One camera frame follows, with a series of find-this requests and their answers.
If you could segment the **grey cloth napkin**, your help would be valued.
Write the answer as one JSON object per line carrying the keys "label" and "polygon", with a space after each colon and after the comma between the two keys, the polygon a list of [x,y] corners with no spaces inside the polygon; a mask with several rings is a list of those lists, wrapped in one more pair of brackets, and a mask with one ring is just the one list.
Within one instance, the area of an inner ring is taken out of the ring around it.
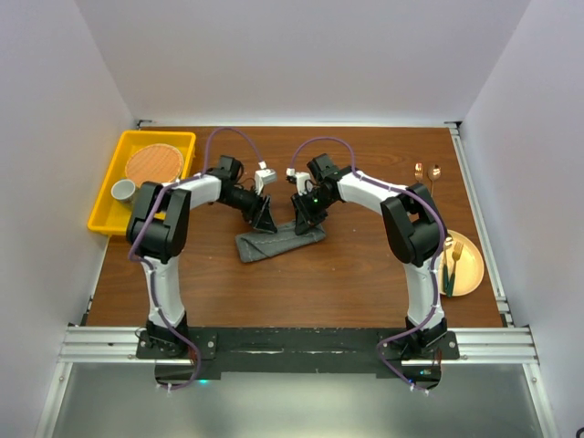
{"label": "grey cloth napkin", "polygon": [[280,224],[275,234],[258,231],[237,235],[235,244],[243,263],[254,263],[264,259],[280,256],[302,246],[312,245],[325,239],[326,232],[317,225],[304,234],[295,233],[296,222]]}

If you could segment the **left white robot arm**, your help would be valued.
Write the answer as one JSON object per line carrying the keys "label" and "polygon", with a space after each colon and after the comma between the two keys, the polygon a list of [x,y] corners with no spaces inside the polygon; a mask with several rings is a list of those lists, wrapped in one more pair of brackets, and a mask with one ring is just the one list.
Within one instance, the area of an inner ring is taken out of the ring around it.
{"label": "left white robot arm", "polygon": [[277,232],[265,187],[276,181],[276,171],[259,163],[250,189],[241,185],[244,165],[221,156],[218,165],[178,182],[146,182],[139,190],[126,230],[129,259],[141,264],[146,277],[150,310],[144,343],[169,358],[194,351],[189,340],[186,310],[181,299],[179,257],[188,237],[191,210],[222,203],[238,210],[253,229]]}

